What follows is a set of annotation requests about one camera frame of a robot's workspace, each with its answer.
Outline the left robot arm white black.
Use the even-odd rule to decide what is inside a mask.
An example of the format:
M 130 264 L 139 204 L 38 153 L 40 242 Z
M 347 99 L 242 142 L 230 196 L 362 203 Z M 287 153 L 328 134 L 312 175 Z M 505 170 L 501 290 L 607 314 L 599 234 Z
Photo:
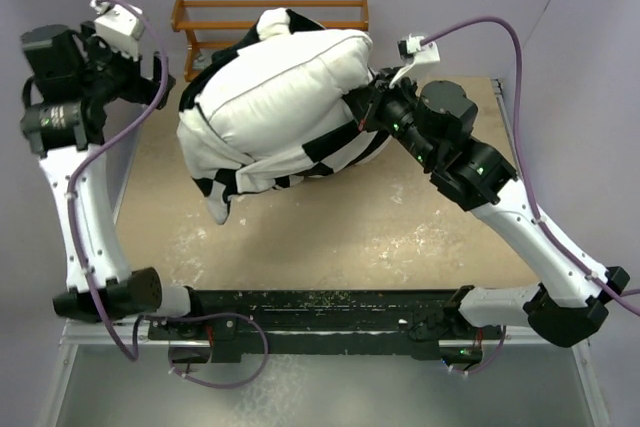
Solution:
M 26 32 L 21 47 L 32 69 L 22 92 L 20 122 L 56 204 L 64 239 L 66 289 L 55 313 L 88 323 L 104 317 L 171 317 L 184 339 L 202 334 L 204 312 L 191 305 L 185 287 L 162 283 L 158 272 L 134 270 L 118 241 L 107 189 L 103 128 L 105 108 L 122 99 L 161 109 L 175 80 L 153 59 L 153 75 L 141 73 L 140 27 L 86 21 Z

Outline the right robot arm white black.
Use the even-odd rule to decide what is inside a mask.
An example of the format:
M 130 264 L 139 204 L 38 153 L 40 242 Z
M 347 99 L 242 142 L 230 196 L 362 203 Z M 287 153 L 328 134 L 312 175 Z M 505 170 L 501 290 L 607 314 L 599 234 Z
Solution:
M 539 280 L 519 288 L 460 288 L 446 307 L 446 330 L 467 338 L 488 326 L 530 327 L 564 348 L 599 331 L 628 273 L 594 260 L 543 219 L 515 167 L 473 137 L 478 107 L 460 85 L 436 80 L 418 87 L 394 74 L 379 73 L 345 95 L 359 129 L 393 137 L 442 196 L 496 232 Z

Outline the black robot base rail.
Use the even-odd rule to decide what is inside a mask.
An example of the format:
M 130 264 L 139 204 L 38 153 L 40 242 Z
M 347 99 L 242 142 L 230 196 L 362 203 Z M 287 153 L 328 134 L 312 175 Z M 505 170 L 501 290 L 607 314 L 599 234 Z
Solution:
M 200 360 L 244 354 L 409 356 L 469 370 L 495 326 L 473 327 L 455 290 L 197 290 L 199 322 L 152 322 L 153 341 L 191 347 Z

